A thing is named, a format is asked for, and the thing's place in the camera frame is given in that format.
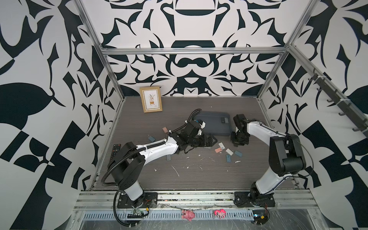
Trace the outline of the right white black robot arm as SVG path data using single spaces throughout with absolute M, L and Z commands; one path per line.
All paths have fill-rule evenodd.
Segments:
M 236 131 L 231 133 L 234 146 L 249 144 L 254 136 L 269 147 L 269 168 L 264 175 L 254 182 L 249 193 L 236 192 L 234 203 L 239 207 L 247 205 L 275 205 L 273 192 L 286 179 L 293 177 L 306 168 L 306 160 L 300 139 L 296 135 L 280 133 L 256 119 L 247 119 L 239 114 L 234 118 Z

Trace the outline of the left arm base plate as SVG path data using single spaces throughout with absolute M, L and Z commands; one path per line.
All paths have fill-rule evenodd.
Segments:
M 118 209 L 145 209 L 145 208 L 156 208 L 158 201 L 158 193 L 148 192 L 143 193 L 138 199 L 132 201 L 128 195 L 119 195 L 117 202 Z

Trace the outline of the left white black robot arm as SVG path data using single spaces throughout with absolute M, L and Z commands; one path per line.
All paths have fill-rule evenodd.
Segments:
M 103 186 L 115 186 L 131 201 L 144 198 L 144 191 L 138 182 L 143 167 L 161 157 L 188 153 L 195 148 L 212 147 L 217 139 L 202 130 L 206 123 L 202 120 L 187 121 L 181 128 L 169 131 L 166 138 L 145 145 L 126 143 L 111 156 L 107 172 L 103 175 Z

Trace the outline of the dark grey storage box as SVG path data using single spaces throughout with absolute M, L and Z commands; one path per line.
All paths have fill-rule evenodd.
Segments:
M 194 116 L 195 120 L 206 123 L 203 131 L 214 136 L 230 136 L 232 132 L 231 118 L 228 113 L 202 111 Z

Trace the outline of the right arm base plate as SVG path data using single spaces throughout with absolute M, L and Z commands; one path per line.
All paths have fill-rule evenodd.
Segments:
M 273 193 L 268 195 L 252 195 L 251 192 L 235 192 L 234 204 L 239 208 L 249 207 L 275 207 L 275 199 Z

